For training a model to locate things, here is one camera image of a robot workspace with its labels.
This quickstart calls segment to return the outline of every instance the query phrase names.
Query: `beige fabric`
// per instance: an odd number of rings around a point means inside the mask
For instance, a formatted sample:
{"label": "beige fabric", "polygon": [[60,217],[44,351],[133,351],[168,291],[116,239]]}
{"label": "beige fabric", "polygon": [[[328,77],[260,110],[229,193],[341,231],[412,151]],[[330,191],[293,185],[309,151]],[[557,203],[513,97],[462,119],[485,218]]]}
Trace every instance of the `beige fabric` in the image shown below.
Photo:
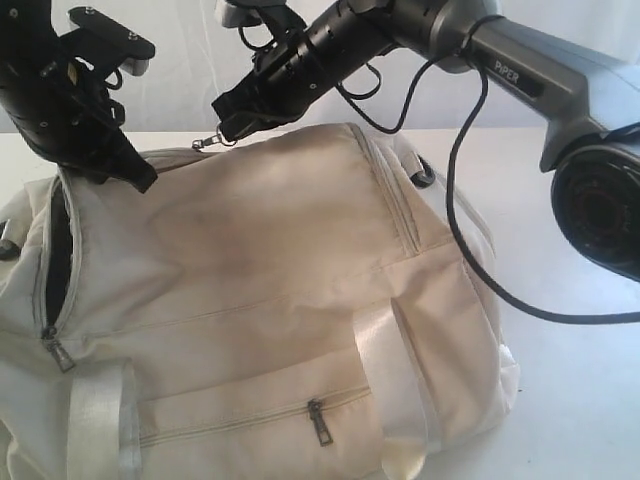
{"label": "beige fabric", "polygon": [[[61,174],[74,264],[58,338],[78,364],[132,359],[144,479],[380,470],[353,320],[390,299],[444,448],[509,412],[518,367],[495,297],[469,276],[442,217],[442,185],[421,198],[409,181],[398,156],[410,150],[329,125],[214,157],[150,154],[161,175],[145,196]],[[25,197],[23,255],[0,279],[0,474],[18,480],[66,478],[73,371],[61,374],[39,340],[46,192]],[[467,236],[490,268],[485,227],[465,205]],[[329,447],[311,399],[324,401]]]}

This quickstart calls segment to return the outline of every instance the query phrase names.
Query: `zipper pull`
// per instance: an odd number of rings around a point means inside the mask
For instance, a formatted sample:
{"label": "zipper pull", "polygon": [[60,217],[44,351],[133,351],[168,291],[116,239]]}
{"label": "zipper pull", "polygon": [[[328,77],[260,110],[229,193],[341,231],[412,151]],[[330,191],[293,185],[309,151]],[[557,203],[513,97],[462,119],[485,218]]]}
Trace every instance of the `zipper pull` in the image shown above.
{"label": "zipper pull", "polygon": [[57,334],[58,330],[56,327],[45,328],[42,332],[42,344],[56,361],[60,371],[62,373],[67,373],[76,366],[76,362],[71,358],[69,352],[64,349],[60,340],[56,338]]}
{"label": "zipper pull", "polygon": [[322,407],[323,404],[320,400],[311,400],[307,404],[307,409],[309,410],[309,418],[311,418],[313,426],[316,429],[316,435],[318,435],[320,446],[326,447],[333,443],[333,438],[331,437],[329,427],[327,427],[327,424],[324,421],[324,417],[322,416]]}

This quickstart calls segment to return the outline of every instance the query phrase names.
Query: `white backdrop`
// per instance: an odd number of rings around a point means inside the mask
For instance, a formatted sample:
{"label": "white backdrop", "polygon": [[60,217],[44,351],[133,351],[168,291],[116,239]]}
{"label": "white backdrop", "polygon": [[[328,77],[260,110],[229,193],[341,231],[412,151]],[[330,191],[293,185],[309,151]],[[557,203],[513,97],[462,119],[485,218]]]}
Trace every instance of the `white backdrop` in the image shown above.
{"label": "white backdrop", "polygon": [[[289,5],[308,22],[333,0],[289,0]],[[66,32],[66,12],[76,5],[91,4],[158,47],[158,56],[142,78],[125,77],[115,98],[127,108],[129,131],[207,131],[217,119],[210,106],[222,92],[234,87],[248,73],[250,52],[237,32],[215,21],[215,0],[53,0],[53,23]],[[638,0],[503,0],[510,19],[563,37],[627,61],[640,57]],[[256,41],[263,32],[252,35]],[[384,88],[366,103],[366,110],[385,125],[394,125],[408,84],[422,60],[398,51],[374,61],[384,73]],[[354,91],[373,83],[359,72],[347,85]],[[409,128],[459,126],[476,100],[475,73],[448,76],[433,70],[416,95]],[[300,122],[358,121],[357,115],[335,93],[312,107]],[[531,126],[542,120],[509,98],[497,87],[479,120],[483,126]],[[0,132],[12,131],[0,112]]]}

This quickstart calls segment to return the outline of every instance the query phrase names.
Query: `gray robotic arm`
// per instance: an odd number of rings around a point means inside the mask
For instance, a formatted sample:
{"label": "gray robotic arm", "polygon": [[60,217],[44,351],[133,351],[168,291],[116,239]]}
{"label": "gray robotic arm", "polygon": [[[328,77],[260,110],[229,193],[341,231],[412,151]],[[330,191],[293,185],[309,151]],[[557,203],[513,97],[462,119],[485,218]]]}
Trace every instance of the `gray robotic arm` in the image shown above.
{"label": "gray robotic arm", "polygon": [[567,239],[590,260],[640,281],[640,68],[511,22],[497,0],[338,0],[306,30],[292,24],[276,35],[273,12],[287,18],[284,3],[219,2],[238,25],[243,10],[245,24],[268,19],[275,40],[213,103],[227,140],[299,119],[396,48],[450,73],[481,68],[548,120],[540,166],[556,171],[552,201]]}

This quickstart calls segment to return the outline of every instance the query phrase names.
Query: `bag strap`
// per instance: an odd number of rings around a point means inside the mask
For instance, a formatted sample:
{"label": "bag strap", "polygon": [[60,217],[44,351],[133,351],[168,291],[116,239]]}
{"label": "bag strap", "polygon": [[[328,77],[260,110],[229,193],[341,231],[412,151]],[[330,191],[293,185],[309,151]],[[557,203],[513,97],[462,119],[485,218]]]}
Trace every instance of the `bag strap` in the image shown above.
{"label": "bag strap", "polygon": [[79,366],[71,386],[67,479],[138,479],[139,435],[131,362]]}
{"label": "bag strap", "polygon": [[391,300],[359,312],[353,329],[381,420],[382,468],[390,480],[415,480],[441,432],[406,320]]}

